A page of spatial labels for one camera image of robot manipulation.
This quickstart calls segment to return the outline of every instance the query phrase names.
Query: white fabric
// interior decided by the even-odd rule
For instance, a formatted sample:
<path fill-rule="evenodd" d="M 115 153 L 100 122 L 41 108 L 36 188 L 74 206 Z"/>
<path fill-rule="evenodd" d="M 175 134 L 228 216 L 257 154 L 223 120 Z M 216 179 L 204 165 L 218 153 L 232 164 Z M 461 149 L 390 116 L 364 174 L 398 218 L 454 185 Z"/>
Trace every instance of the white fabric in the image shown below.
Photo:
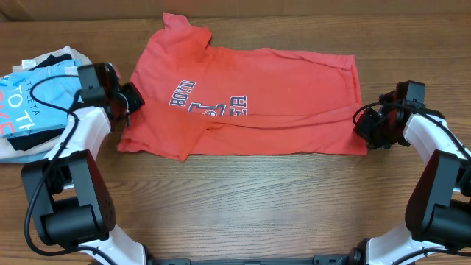
<path fill-rule="evenodd" d="M 59 141 L 60 136 L 47 141 L 44 144 L 39 144 L 27 151 L 15 150 L 6 138 L 0 138 L 0 159 L 6 158 L 19 158 L 25 155 L 36 155 L 40 152 L 49 151 Z"/>
<path fill-rule="evenodd" d="M 86 57 L 85 55 L 79 53 L 75 49 L 71 49 L 71 47 L 69 45 L 65 46 L 62 49 L 58 49 L 57 51 L 42 54 L 42 55 L 36 57 L 33 60 L 35 60 L 36 65 L 38 65 L 38 64 L 42 63 L 44 60 L 46 60 L 47 57 L 49 57 L 49 55 L 54 55 L 55 57 L 58 57 L 58 56 L 64 55 L 64 54 L 70 54 L 72 56 L 72 59 L 80 59 L 82 61 L 83 66 L 91 64 L 91 61 L 90 61 L 90 59 L 88 59 L 88 57 Z M 31 68 L 33 68 L 33 66 L 29 67 L 29 68 L 25 68 L 25 69 L 23 69 L 23 66 L 13 66 L 12 71 L 13 72 L 27 71 L 27 70 L 30 70 Z"/>

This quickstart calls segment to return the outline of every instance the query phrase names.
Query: cable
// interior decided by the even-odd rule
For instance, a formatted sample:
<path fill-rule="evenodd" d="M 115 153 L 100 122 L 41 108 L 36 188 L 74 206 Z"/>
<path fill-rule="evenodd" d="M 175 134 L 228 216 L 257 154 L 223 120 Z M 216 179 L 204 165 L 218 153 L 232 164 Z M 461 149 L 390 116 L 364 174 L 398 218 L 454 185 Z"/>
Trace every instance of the cable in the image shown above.
<path fill-rule="evenodd" d="M 385 103 L 376 102 L 376 103 L 364 105 L 363 107 L 359 108 L 355 112 L 355 114 L 353 114 L 353 123 L 355 124 L 355 126 L 357 125 L 356 116 L 362 110 L 365 110 L 368 107 L 374 107 L 374 106 L 392 106 L 392 107 L 395 107 L 395 108 L 402 108 L 402 109 L 405 109 L 405 110 L 410 110 L 412 113 L 416 113 L 416 114 L 421 115 L 422 117 L 424 117 L 427 120 L 431 121 L 433 124 L 435 124 L 440 129 L 442 129 L 448 135 L 448 137 L 451 139 L 451 141 L 455 144 L 455 146 L 458 148 L 458 151 L 471 163 L 471 155 L 468 152 L 466 152 L 465 145 L 461 144 L 459 142 L 459 140 L 457 139 L 457 137 L 454 136 L 454 134 L 448 128 L 446 128 L 440 121 L 435 120 L 434 118 L 430 117 L 426 113 L 423 113 L 420 109 L 417 109 L 417 108 L 413 108 L 413 107 L 409 107 L 409 106 L 405 106 L 405 105 L 401 105 L 401 104 L 396 104 L 396 103 L 388 103 L 388 102 L 385 102 Z M 386 120 L 386 117 L 387 116 L 383 117 L 376 125 L 378 125 L 379 123 Z"/>
<path fill-rule="evenodd" d="M 51 172 L 52 170 L 52 166 L 54 165 L 54 163 L 57 161 L 57 159 L 60 157 L 60 154 L 64 151 L 64 149 L 67 147 L 67 144 L 68 142 L 71 140 L 72 136 L 74 135 L 75 131 L 77 130 L 77 127 L 79 126 L 79 117 L 72 111 L 70 110 L 67 110 L 63 107 L 59 107 L 59 106 L 56 106 L 56 105 L 52 105 L 52 104 L 49 104 L 47 102 L 44 102 L 44 101 L 41 101 L 39 100 L 34 94 L 33 94 L 33 91 L 35 88 L 37 88 L 40 84 L 44 83 L 45 81 L 48 81 L 48 80 L 52 80 L 52 79 L 55 79 L 55 78 L 59 78 L 59 77 L 78 77 L 77 75 L 68 75 L 68 74 L 61 74 L 61 75 L 57 75 L 57 76 L 53 76 L 53 77 L 47 77 L 45 79 L 42 79 L 41 81 L 35 83 L 32 87 L 31 87 L 31 90 L 29 91 L 29 95 L 31 96 L 32 99 L 34 99 L 36 102 L 42 104 L 42 105 L 45 105 L 47 107 L 52 107 L 56 110 L 61 110 L 65 113 L 67 113 L 68 115 L 74 117 L 74 126 L 72 127 L 70 133 L 65 137 L 64 139 L 64 142 L 62 142 L 60 144 L 60 147 L 58 149 L 58 151 L 56 152 L 56 154 L 54 155 L 54 157 L 51 159 L 51 161 L 49 162 L 49 165 L 46 167 L 46 170 L 44 170 L 44 173 L 43 173 L 43 176 L 42 178 L 39 180 L 39 183 L 38 183 L 38 186 L 36 186 L 36 189 L 35 189 L 35 192 L 34 194 L 32 195 L 32 198 L 31 198 L 31 202 L 29 203 L 29 206 L 28 206 L 28 211 L 26 212 L 26 218 L 24 220 L 24 238 L 26 239 L 26 243 L 28 244 L 29 248 L 36 252 L 37 254 L 39 255 L 43 255 L 43 256 L 48 256 L 48 257 L 51 257 L 51 256 L 57 256 L 57 255 L 65 255 L 65 254 L 70 254 L 70 253 L 73 253 L 73 252 L 79 252 L 79 251 L 91 251 L 94 255 L 97 254 L 99 256 L 101 256 L 103 259 L 106 260 L 106 262 L 108 262 L 110 265 L 116 265 L 116 263 L 114 263 L 110 257 L 108 257 L 105 253 L 103 253 L 101 250 L 98 250 L 97 248 L 94 248 L 94 247 L 88 247 L 88 246 L 84 246 L 84 247 L 75 247 L 74 249 L 70 249 L 70 250 L 61 250 L 61 251 L 55 251 L 55 252 L 48 252 L 48 251 L 43 251 L 43 250 L 40 250 L 38 247 L 35 246 L 35 244 L 33 243 L 32 239 L 31 239 L 31 235 L 29 233 L 29 223 L 31 221 L 31 216 L 32 216 L 32 210 L 33 208 L 35 207 L 35 204 L 36 204 L 36 201 L 38 200 L 38 195 L 39 195 L 39 191 L 41 190 L 42 186 L 44 185 L 44 183 L 46 182 L 46 177 L 49 175 L 49 173 Z"/>
<path fill-rule="evenodd" d="M 402 262 L 408 261 L 411 258 L 415 258 L 418 255 L 424 255 L 425 257 L 427 257 L 427 254 L 430 253 L 430 252 L 444 253 L 444 254 L 448 254 L 448 255 L 457 255 L 457 256 L 461 256 L 461 257 L 471 257 L 471 252 L 455 252 L 455 251 L 451 251 L 451 250 L 444 250 L 444 249 L 439 249 L 439 248 L 435 248 L 435 247 L 429 247 L 429 248 L 424 248 L 424 249 L 417 250 L 415 252 L 409 253 L 409 254 L 403 256 L 402 258 L 398 259 L 397 261 L 393 262 L 392 265 L 400 265 Z"/>

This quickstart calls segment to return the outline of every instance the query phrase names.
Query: blue fabric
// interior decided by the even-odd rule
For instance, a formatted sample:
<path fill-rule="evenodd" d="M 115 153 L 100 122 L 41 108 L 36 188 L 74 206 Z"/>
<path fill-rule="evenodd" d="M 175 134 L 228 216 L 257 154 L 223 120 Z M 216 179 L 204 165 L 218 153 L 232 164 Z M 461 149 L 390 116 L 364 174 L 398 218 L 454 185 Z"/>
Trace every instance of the blue fabric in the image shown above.
<path fill-rule="evenodd" d="M 35 162 L 38 160 L 44 159 L 44 156 L 47 154 L 48 151 L 45 152 L 40 152 L 35 155 L 25 155 L 22 157 L 17 157 L 17 158 L 5 158 L 5 159 L 0 159 L 0 163 L 29 163 L 29 162 Z"/>
<path fill-rule="evenodd" d="M 65 74 L 65 67 L 81 66 L 82 61 L 65 60 L 34 71 L 12 73 L 0 79 L 0 137 L 12 138 L 64 128 L 67 113 L 41 105 L 29 95 L 31 87 L 47 77 Z M 41 83 L 34 95 L 44 102 L 70 108 L 74 94 L 81 89 L 76 77 L 59 77 Z"/>

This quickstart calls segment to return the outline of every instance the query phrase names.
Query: red shirt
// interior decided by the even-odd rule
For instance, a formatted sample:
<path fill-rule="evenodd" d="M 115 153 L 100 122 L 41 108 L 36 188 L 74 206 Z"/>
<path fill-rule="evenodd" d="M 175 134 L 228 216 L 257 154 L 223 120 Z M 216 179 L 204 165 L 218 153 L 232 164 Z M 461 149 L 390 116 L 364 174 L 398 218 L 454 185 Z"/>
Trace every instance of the red shirt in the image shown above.
<path fill-rule="evenodd" d="M 178 160 L 366 154 L 353 133 L 361 93 L 352 55 L 211 47 L 209 29 L 181 15 L 163 20 L 131 77 L 146 104 L 131 116 L 120 151 Z"/>

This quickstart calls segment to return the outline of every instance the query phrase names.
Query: wooden table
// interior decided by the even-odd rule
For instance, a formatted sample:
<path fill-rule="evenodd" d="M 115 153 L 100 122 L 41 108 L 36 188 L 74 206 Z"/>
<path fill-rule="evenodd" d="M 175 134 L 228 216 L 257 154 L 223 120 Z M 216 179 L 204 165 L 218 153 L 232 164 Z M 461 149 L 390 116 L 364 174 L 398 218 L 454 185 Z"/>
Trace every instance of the wooden table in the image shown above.
<path fill-rule="evenodd" d="M 355 54 L 364 103 L 395 84 L 427 84 L 425 102 L 471 144 L 471 16 L 346 15 L 198 18 L 213 46 Z M 22 59 L 70 45 L 94 62 L 116 64 L 128 80 L 161 20 L 0 23 L 0 74 Z M 180 163 L 116 151 L 122 128 L 97 163 L 117 223 L 159 258 L 277 258 L 346 253 L 404 220 L 424 165 L 413 148 L 368 156 L 193 155 Z M 0 264 L 86 264 L 73 254 L 45 258 L 23 236 L 27 207 L 21 166 L 0 165 Z M 38 237 L 32 231 L 36 242 Z M 469 264 L 438 256 L 421 264 Z"/>

